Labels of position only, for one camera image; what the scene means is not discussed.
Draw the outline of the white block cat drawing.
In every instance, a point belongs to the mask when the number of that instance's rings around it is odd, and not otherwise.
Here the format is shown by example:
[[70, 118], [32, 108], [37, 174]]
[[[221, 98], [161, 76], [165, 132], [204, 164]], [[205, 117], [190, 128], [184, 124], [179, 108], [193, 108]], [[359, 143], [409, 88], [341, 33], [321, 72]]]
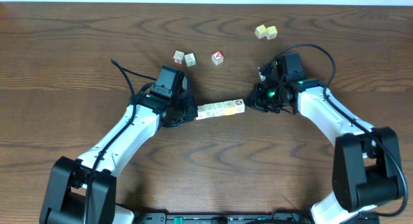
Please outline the white block cat drawing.
[[205, 106], [201, 105], [197, 107], [197, 117], [196, 120], [200, 120], [200, 119], [206, 119], [207, 115], [206, 115], [206, 110], [205, 110]]

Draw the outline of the white block blue side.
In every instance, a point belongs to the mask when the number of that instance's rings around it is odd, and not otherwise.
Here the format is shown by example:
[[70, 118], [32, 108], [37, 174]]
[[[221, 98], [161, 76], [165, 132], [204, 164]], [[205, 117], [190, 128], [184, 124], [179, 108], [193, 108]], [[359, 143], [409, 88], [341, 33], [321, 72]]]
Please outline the white block blue side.
[[216, 117], [216, 108], [215, 105], [213, 103], [211, 104], [205, 104], [205, 112], [206, 112], [206, 117], [210, 118], [210, 117]]

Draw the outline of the white block brown circle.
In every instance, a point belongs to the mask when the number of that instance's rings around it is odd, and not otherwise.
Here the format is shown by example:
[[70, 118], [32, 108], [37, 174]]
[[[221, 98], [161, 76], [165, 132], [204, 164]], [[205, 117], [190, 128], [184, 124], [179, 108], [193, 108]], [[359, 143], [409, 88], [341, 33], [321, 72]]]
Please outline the white block brown circle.
[[242, 99], [233, 100], [236, 114], [243, 113], [245, 111], [245, 103]]

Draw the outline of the white block green side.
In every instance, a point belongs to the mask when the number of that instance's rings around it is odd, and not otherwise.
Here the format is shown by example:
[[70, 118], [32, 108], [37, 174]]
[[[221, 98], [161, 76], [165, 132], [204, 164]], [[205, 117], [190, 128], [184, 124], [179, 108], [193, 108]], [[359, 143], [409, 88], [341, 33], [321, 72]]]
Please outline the white block green side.
[[218, 102], [214, 103], [215, 111], [216, 111], [216, 116], [224, 116], [226, 112], [225, 104], [224, 102]]

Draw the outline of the white block yellow side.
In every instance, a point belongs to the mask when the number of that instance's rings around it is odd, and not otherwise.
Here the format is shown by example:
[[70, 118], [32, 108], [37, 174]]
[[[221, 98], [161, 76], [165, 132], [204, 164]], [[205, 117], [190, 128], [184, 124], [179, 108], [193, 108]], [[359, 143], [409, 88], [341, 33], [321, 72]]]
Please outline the white block yellow side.
[[224, 106], [226, 116], [234, 115], [236, 113], [236, 106], [233, 101], [225, 101]]

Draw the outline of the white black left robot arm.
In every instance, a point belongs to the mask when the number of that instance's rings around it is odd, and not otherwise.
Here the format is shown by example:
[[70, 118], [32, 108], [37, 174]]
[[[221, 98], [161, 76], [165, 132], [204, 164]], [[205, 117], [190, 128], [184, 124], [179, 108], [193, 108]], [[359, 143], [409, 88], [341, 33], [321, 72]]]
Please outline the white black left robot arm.
[[167, 98], [139, 92], [123, 117], [77, 159], [59, 158], [52, 167], [40, 223], [133, 223], [136, 214], [116, 203], [117, 178], [139, 147], [161, 127], [197, 117], [191, 94]]

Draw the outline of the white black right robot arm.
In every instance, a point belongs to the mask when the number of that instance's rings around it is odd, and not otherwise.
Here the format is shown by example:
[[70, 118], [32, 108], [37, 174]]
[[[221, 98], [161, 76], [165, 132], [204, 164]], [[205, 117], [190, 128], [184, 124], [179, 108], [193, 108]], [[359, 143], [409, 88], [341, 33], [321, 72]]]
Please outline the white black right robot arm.
[[320, 80], [258, 83], [245, 104], [277, 114], [291, 107], [291, 114], [311, 120], [333, 144], [333, 191], [310, 209], [313, 223], [375, 218], [379, 214], [374, 208], [399, 198], [403, 198], [400, 209], [407, 206], [408, 188], [396, 133], [360, 120]]

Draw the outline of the white wooden block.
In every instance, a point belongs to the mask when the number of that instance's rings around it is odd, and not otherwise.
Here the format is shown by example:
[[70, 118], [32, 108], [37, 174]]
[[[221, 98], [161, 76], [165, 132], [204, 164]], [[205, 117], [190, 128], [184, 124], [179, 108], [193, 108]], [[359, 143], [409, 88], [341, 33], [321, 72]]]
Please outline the white wooden block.
[[187, 66], [194, 66], [196, 64], [196, 57], [194, 53], [185, 55], [185, 63]]

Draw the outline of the white block red side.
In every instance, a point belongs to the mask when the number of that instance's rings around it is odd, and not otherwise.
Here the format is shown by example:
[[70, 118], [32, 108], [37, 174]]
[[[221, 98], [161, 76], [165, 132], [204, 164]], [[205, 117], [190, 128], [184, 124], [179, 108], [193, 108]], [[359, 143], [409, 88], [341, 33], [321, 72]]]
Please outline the white block red side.
[[185, 53], [182, 51], [176, 50], [173, 59], [174, 59], [174, 63], [182, 65], [185, 61]]

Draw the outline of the red letter wooden block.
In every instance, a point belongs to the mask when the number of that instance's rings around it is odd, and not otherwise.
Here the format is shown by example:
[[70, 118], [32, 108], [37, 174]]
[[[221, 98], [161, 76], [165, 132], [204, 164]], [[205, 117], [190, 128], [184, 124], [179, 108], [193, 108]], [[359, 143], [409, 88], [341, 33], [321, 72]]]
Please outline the red letter wooden block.
[[224, 61], [224, 58], [225, 57], [220, 50], [212, 54], [212, 61], [215, 65], [221, 64]]

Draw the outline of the pale yellow wooden block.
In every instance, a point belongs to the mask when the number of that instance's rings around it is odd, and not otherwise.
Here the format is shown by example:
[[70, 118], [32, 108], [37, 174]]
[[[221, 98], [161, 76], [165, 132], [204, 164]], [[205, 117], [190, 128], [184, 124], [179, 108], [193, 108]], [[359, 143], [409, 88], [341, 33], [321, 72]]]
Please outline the pale yellow wooden block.
[[263, 37], [267, 36], [267, 28], [265, 25], [259, 25], [255, 29], [255, 35], [258, 39], [261, 39]]

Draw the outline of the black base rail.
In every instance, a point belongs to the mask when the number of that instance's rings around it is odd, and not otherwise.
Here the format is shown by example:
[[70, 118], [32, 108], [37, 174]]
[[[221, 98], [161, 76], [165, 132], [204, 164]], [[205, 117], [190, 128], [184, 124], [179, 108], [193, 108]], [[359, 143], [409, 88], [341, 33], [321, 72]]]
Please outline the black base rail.
[[273, 213], [136, 213], [136, 224], [243, 224], [243, 223], [319, 223], [309, 211], [277, 209]]

